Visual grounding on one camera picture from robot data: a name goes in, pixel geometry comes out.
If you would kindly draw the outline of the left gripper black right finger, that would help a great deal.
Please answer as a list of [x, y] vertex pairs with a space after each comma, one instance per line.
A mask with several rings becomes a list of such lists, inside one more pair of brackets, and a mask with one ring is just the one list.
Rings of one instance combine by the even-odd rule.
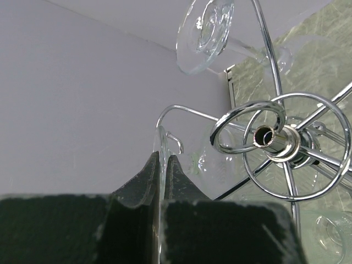
[[305, 263], [289, 212], [274, 202], [213, 201], [167, 163], [161, 263]]

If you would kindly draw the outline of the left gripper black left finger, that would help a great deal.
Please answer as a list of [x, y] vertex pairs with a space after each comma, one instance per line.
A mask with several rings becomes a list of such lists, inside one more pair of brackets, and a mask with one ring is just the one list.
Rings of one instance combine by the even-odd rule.
[[1, 263], [151, 263], [158, 152], [111, 194], [3, 195]]

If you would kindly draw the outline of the clear wine glass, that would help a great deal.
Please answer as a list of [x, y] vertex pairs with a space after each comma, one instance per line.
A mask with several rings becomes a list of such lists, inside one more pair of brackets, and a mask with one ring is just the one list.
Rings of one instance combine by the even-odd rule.
[[308, 263], [351, 264], [351, 212], [302, 211], [300, 223]]

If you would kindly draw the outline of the chrome wine glass rack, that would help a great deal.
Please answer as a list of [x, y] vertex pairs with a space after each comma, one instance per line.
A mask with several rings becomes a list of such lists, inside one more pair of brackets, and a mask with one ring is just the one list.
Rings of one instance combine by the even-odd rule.
[[[235, 191], [253, 182], [268, 195], [290, 202], [294, 221], [300, 224], [300, 202], [350, 184], [351, 125], [338, 103], [351, 87], [331, 100], [309, 92], [285, 94], [283, 73], [274, 54], [269, 58], [275, 97], [244, 103], [215, 119], [209, 142], [221, 154], [242, 156], [247, 177]], [[305, 166], [314, 167], [329, 183], [299, 195], [293, 170]]]

